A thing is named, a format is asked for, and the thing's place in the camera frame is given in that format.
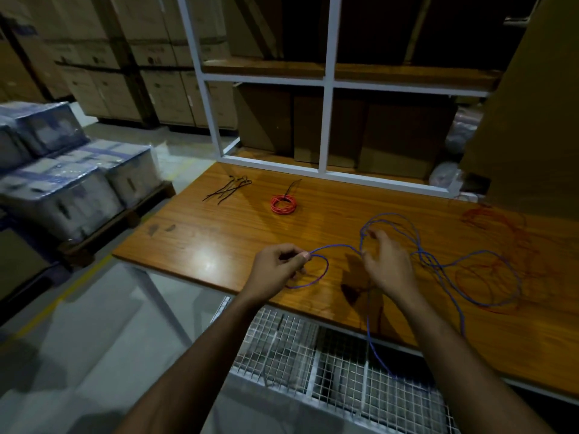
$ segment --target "person's left hand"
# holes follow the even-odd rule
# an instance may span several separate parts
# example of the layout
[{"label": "person's left hand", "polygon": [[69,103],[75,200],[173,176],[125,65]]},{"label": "person's left hand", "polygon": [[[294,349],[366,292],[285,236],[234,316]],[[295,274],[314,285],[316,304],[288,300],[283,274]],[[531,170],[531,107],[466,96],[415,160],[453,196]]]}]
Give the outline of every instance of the person's left hand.
[{"label": "person's left hand", "polygon": [[294,244],[265,247],[255,255],[250,276],[240,296],[255,302],[256,306],[263,306],[309,260],[310,254]]}]

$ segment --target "blue wire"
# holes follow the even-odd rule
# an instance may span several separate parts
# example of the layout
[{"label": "blue wire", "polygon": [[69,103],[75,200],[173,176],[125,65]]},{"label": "blue wire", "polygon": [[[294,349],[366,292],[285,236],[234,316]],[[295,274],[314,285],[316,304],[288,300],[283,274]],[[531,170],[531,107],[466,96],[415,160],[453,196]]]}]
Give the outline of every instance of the blue wire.
[{"label": "blue wire", "polygon": [[[408,222],[410,224],[410,226],[412,227],[412,232],[410,233],[405,233],[404,231],[401,231],[399,229],[399,225],[387,220],[387,219],[382,219],[382,217],[384,216],[397,216],[399,218],[404,219],[406,222]],[[380,213],[379,215],[376,215],[372,218],[370,218],[366,224],[364,224],[364,226],[362,228],[360,228],[359,234],[360,234],[360,242],[359,242],[359,247],[358,249],[352,247],[351,245],[348,244],[332,244],[332,245],[324,245],[323,247],[319,247],[316,248],[315,250],[311,251],[310,255],[312,257],[320,257],[322,259],[325,260],[326,262],[326,268],[323,272],[323,274],[321,276],[319,276],[316,280],[314,280],[313,282],[310,282],[308,284],[305,285],[300,285],[300,286],[288,286],[288,288],[291,289],[296,289],[296,288],[305,288],[306,286],[310,286],[313,285],[314,283],[317,283],[318,281],[320,281],[322,279],[322,277],[324,277],[326,275],[326,273],[328,272],[329,269],[329,261],[326,257],[319,255],[319,254],[315,254],[316,252],[325,249],[325,248],[332,248],[332,247],[347,247],[350,248],[352,251],[354,251],[356,254],[358,254],[359,256],[362,255],[362,245],[364,244],[364,239],[365,237],[368,235],[367,231],[368,228],[370,226],[372,226],[373,224],[377,224],[377,223],[385,223],[387,225],[389,225],[390,227],[392,227],[394,229],[394,231],[396,231],[397,233],[403,235],[404,237],[406,237],[407,239],[409,239],[409,241],[411,241],[411,243],[416,247],[416,251],[413,251],[412,253],[410,253],[411,256],[414,255],[418,255],[419,261],[421,264],[423,264],[424,266],[430,267],[433,269],[434,274],[436,275],[437,279],[438,279],[438,283],[441,285],[442,289],[445,291],[445,293],[450,297],[452,303],[454,304],[454,307],[456,308],[457,312],[459,313],[459,320],[460,320],[460,333],[462,336],[466,335],[466,326],[465,326],[465,322],[464,322],[464,313],[462,311],[462,309],[459,306],[459,303],[456,301],[456,299],[453,297],[452,293],[450,292],[450,290],[448,289],[448,286],[450,286],[452,289],[454,289],[456,292],[459,293],[459,295],[469,301],[470,303],[473,303],[476,306],[482,306],[482,307],[496,307],[496,306],[504,306],[505,304],[511,303],[513,301],[515,301],[518,297],[521,296],[522,294],[522,280],[519,277],[519,274],[516,272],[516,270],[511,266],[511,264],[501,255],[499,255],[498,253],[491,251],[491,250],[477,250],[477,251],[473,251],[463,257],[458,258],[457,260],[455,260],[454,262],[451,263],[447,263],[447,264],[441,264],[440,262],[438,262],[438,259],[431,253],[429,253],[428,251],[426,251],[423,247],[422,247],[422,241],[420,239],[420,234],[418,233],[418,230],[416,229],[415,225],[412,223],[412,221],[409,220],[409,218],[407,218],[404,215],[401,215],[400,213],[394,213],[394,212],[387,212],[387,213]],[[463,292],[453,281],[452,279],[447,275],[445,268],[450,268],[453,266],[458,265],[460,262],[469,259],[470,257],[473,256],[477,256],[480,254],[484,254],[484,253],[488,253],[491,254],[495,257],[497,257],[498,259],[500,259],[505,266],[511,271],[511,273],[513,274],[513,276],[515,277],[515,279],[517,280],[517,288],[516,290],[510,295],[509,298],[499,301],[498,303],[483,303],[480,302],[478,300],[473,299],[471,296],[469,296],[467,293]],[[370,348],[372,349],[372,352],[374,353],[374,356],[376,357],[376,359],[378,360],[378,362],[380,363],[380,365],[382,366],[382,368],[384,368],[384,370],[386,370],[389,375],[391,375],[394,379],[399,379],[397,376],[395,376],[394,374],[392,374],[392,372],[390,371],[390,369],[386,366],[386,364],[380,359],[380,357],[378,356],[378,353],[376,352],[376,349],[374,347],[374,344],[372,342],[372,337],[370,336],[370,316],[369,316],[369,309],[370,309],[370,291],[368,291],[368,312],[366,313],[366,335],[368,337],[368,344],[370,346]]]}]

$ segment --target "wooden tabletop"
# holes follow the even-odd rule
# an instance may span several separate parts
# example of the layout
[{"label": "wooden tabletop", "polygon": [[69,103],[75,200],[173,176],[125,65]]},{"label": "wooden tabletop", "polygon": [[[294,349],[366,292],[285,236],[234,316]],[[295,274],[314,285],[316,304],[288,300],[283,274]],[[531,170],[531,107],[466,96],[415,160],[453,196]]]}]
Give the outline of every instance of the wooden tabletop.
[{"label": "wooden tabletop", "polygon": [[[229,181],[247,175],[253,183],[222,204],[202,202]],[[326,244],[358,246],[359,229],[381,212],[407,216],[418,228],[426,250],[442,263],[469,252],[490,249],[506,256],[523,279],[516,305],[478,308],[455,295],[466,317],[467,339],[503,376],[522,379],[579,396],[579,224],[524,216],[476,204],[303,177],[296,187],[298,208],[280,216],[270,210],[274,194],[285,193],[295,175],[217,163],[143,223],[113,253],[119,259],[237,293],[257,251],[293,242],[306,250]],[[384,229],[404,247],[408,240]],[[375,241],[365,245],[375,252]],[[308,288],[283,290],[271,305],[358,332],[370,316],[373,335],[416,347],[402,314],[374,291],[368,311],[368,277],[359,257],[346,248],[322,252],[328,274]],[[312,280],[324,263],[306,265]],[[446,319],[458,314],[432,274],[415,262],[421,291]],[[511,274],[491,256],[478,256],[449,270],[475,299],[506,298],[515,288]]]}]

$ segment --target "hand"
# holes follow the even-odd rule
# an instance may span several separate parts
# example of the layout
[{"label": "hand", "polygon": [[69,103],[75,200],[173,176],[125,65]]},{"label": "hand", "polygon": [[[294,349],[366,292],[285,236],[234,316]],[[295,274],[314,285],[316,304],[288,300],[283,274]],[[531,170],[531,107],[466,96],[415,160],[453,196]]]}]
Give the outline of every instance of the hand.
[{"label": "hand", "polygon": [[255,255],[251,273],[240,296],[262,306],[283,289],[288,280],[311,259],[294,244],[265,247]]},{"label": "hand", "polygon": [[373,282],[397,305],[421,296],[408,252],[396,241],[388,238],[384,230],[369,230],[370,236],[380,242],[380,256],[374,260],[369,252],[362,251],[364,267]]}]

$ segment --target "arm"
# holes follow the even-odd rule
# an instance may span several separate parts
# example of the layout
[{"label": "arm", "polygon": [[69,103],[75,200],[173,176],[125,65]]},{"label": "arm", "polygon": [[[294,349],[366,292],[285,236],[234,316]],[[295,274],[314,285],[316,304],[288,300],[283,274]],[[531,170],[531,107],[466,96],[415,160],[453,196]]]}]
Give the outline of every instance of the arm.
[{"label": "arm", "polygon": [[553,433],[428,304],[416,285],[408,253],[384,231],[371,234],[380,241],[380,256],[376,261],[364,252],[364,266],[406,317],[460,430]]},{"label": "arm", "polygon": [[255,314],[309,258],[293,244],[260,251],[243,290],[139,399],[116,434],[201,431]]}]

